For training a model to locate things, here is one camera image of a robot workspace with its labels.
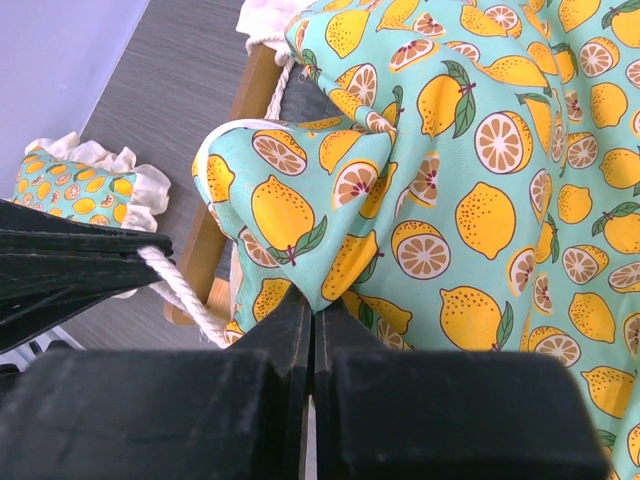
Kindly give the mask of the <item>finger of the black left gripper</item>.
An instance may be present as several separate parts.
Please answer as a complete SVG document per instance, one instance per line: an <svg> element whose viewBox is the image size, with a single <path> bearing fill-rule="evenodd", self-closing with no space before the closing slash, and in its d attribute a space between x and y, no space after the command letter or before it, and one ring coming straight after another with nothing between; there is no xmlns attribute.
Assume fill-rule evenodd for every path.
<svg viewBox="0 0 640 480"><path fill-rule="evenodd" d="M172 241L163 234L75 222L1 201L2 249L125 254L148 246L173 254Z"/></svg>
<svg viewBox="0 0 640 480"><path fill-rule="evenodd" d="M1 351L6 352L159 275L136 255L1 257Z"/></svg>

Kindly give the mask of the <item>lemon print pet mattress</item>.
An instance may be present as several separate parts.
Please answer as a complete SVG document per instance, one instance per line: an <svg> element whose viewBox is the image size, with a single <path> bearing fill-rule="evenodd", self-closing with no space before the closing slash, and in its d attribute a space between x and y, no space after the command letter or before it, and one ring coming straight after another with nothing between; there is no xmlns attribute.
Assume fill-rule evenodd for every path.
<svg viewBox="0 0 640 480"><path fill-rule="evenodd" d="M239 265L227 324L181 296L205 335L295 289L391 348L549 355L637 478L638 3L315 1L278 39L338 114L204 140Z"/></svg>

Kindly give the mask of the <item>small lemon print pillow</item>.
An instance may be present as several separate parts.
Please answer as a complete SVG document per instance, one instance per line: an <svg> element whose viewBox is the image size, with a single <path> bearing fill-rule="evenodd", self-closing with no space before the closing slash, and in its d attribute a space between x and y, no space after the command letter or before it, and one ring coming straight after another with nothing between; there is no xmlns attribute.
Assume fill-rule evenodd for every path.
<svg viewBox="0 0 640 480"><path fill-rule="evenodd" d="M139 164L129 148L114 153L71 132L25 148L8 200L75 222L154 233L170 187L164 173Z"/></svg>

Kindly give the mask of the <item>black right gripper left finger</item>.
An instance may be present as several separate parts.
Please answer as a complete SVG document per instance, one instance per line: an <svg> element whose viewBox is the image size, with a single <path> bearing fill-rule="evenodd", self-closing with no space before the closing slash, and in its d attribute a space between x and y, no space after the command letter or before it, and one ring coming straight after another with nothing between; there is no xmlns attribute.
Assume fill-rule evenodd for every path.
<svg viewBox="0 0 640 480"><path fill-rule="evenodd" d="M225 350L40 356L1 404L5 479L300 479L312 312L296 290Z"/></svg>

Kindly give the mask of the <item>wooden pet bed frame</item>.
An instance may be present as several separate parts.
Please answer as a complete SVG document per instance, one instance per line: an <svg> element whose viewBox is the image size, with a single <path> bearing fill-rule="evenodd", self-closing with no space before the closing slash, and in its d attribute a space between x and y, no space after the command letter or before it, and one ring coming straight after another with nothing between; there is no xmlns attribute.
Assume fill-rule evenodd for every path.
<svg viewBox="0 0 640 480"><path fill-rule="evenodd" d="M231 122L263 118L275 103L272 96L282 91L278 82L283 73L275 56L276 51L263 43L251 48L229 116ZM225 325L230 321L232 301L230 282L217 275L228 240L226 231L220 226L219 210L230 197L228 188L233 174L224 171L220 181L212 180L209 144L206 140L199 152L200 173L195 179L200 185L201 203L196 209L178 270L213 318Z"/></svg>

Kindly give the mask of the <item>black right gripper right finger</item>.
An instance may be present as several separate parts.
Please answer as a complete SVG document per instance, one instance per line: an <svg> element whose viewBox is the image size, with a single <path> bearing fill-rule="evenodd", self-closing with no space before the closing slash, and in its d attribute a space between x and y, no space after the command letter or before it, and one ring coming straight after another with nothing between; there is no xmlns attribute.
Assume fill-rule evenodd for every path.
<svg viewBox="0 0 640 480"><path fill-rule="evenodd" d="M322 479L603 479L575 381L531 353L383 345L342 304L314 317Z"/></svg>

